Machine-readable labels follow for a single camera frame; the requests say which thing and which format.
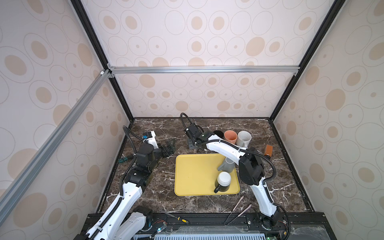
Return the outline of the pink cream mug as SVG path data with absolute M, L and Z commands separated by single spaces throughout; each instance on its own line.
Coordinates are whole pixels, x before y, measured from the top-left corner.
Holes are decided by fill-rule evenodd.
M 224 132 L 224 140 L 232 144 L 236 144 L 238 139 L 238 134 L 232 130 L 227 130 Z

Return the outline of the white speckled mug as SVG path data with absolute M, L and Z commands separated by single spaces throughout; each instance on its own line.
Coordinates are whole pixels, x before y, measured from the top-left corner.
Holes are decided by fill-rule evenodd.
M 248 148 L 251 140 L 252 140 L 252 135 L 249 132 L 240 131 L 238 133 L 236 145 L 239 147 Z

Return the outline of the black mug white bottom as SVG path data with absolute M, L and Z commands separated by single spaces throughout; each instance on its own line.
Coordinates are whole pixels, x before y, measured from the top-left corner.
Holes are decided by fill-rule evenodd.
M 226 192 L 231 185 L 232 177 L 228 172 L 219 173 L 216 181 L 215 181 L 215 189 L 214 193 L 218 192 Z

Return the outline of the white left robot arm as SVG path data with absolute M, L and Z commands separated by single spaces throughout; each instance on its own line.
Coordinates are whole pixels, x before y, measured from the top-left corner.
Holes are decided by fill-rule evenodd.
M 175 141 L 165 145 L 146 140 L 133 154 L 133 166 L 122 177 L 120 192 L 101 218 L 76 240 L 129 240 L 142 229 L 152 227 L 152 210 L 138 207 L 126 218 L 153 178 L 153 171 L 161 159 L 175 153 Z

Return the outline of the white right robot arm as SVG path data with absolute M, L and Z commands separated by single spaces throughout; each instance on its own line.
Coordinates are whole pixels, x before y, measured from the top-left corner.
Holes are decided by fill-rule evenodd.
M 213 132 L 204 132 L 203 128 L 195 123 L 183 127 L 194 146 L 219 153 L 239 166 L 240 179 L 251 187 L 259 205 L 259 222 L 266 230 L 273 230 L 283 217 L 288 218 L 284 208 L 275 203 L 268 189 L 267 182 L 277 175 L 277 170 L 269 158 L 258 153 L 255 148 L 238 147 Z

